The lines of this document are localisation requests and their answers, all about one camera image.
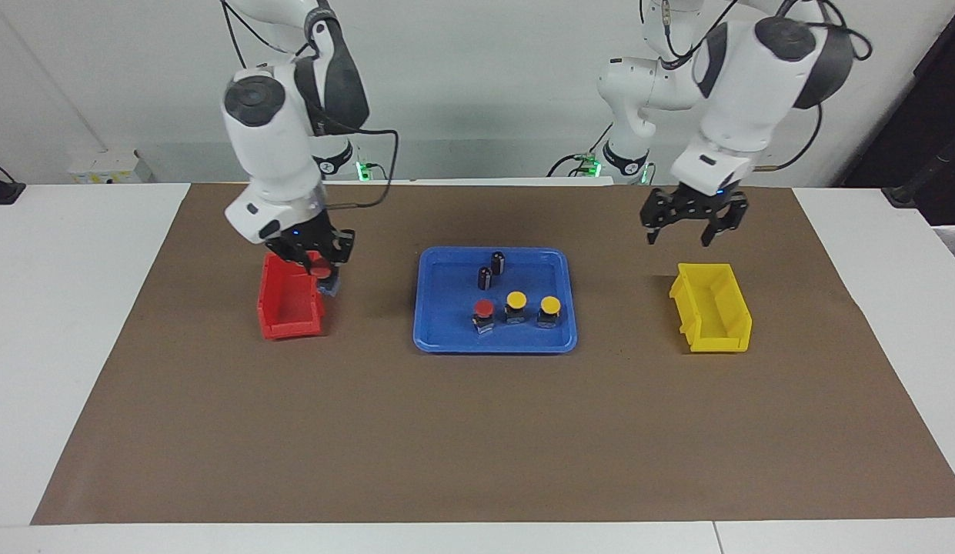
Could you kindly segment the red plastic bin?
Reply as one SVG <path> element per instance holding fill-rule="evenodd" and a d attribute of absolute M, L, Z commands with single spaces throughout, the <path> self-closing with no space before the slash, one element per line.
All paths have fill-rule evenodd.
<path fill-rule="evenodd" d="M 314 266 L 326 265 L 318 252 Z M 280 340 L 325 334 L 326 303 L 314 278 L 274 253 L 265 256 L 258 294 L 258 320 L 263 338 Z"/>

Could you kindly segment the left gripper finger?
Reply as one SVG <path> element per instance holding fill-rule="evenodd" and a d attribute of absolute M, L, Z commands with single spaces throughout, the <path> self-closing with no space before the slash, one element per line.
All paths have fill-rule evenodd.
<path fill-rule="evenodd" d="M 667 195 L 663 190 L 652 190 L 642 208 L 640 208 L 640 223 L 646 230 L 646 239 L 649 245 L 656 243 L 665 225 L 666 199 Z"/>
<path fill-rule="evenodd" d="M 704 248 L 709 248 L 713 240 L 727 231 L 737 230 L 746 210 L 749 207 L 747 196 L 733 196 L 720 206 L 706 208 L 708 225 L 703 229 L 701 242 Z"/>

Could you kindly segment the blue plastic tray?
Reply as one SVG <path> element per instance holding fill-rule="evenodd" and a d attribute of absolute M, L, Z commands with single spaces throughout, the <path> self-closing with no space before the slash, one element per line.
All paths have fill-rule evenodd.
<path fill-rule="evenodd" d="M 506 256 L 504 273 L 493 276 L 487 291 L 478 288 L 478 270 L 489 267 L 492 253 Z M 522 291 L 529 299 L 526 320 L 506 324 L 506 295 Z M 541 298 L 553 295 L 562 303 L 554 329 L 536 324 Z M 491 299 L 495 324 L 478 334 L 472 323 L 475 302 Z M 578 344 L 568 259 L 558 249 L 504 248 L 504 246 L 437 246 L 419 260 L 413 341 L 422 351 L 459 355 L 555 355 L 571 352 Z"/>

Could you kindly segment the yellow plastic bin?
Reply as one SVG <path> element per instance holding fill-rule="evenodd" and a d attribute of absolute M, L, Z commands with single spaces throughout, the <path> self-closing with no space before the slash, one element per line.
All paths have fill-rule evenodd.
<path fill-rule="evenodd" d="M 679 263 L 670 298 L 692 353 L 747 352 L 753 320 L 730 264 Z"/>

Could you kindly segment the white yellow box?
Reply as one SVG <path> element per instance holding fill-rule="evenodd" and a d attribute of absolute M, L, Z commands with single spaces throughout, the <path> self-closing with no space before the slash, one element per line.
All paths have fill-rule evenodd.
<path fill-rule="evenodd" d="M 77 185 L 145 185 L 156 182 L 154 173 L 137 150 L 108 150 L 77 158 L 68 168 Z"/>

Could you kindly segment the brown paper mat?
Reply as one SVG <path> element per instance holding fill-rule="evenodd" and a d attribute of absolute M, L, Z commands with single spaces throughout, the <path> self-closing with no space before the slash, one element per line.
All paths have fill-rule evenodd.
<path fill-rule="evenodd" d="M 262 339 L 262 250 L 193 185 L 34 525 L 955 518 L 955 474 L 790 189 L 645 243 L 638 187 L 400 186 L 357 231 L 327 336 Z M 566 355 L 432 355 L 419 256 L 546 246 Z M 692 353 L 679 263 L 733 267 L 744 353 Z"/>

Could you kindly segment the black stand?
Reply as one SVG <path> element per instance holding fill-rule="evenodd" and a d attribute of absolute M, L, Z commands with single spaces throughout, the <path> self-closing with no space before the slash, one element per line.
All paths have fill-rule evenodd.
<path fill-rule="evenodd" d="M 924 162 L 905 182 L 882 187 L 880 191 L 890 205 L 897 209 L 917 209 L 918 192 L 952 168 L 955 168 L 955 143 L 932 155 L 930 160 Z"/>

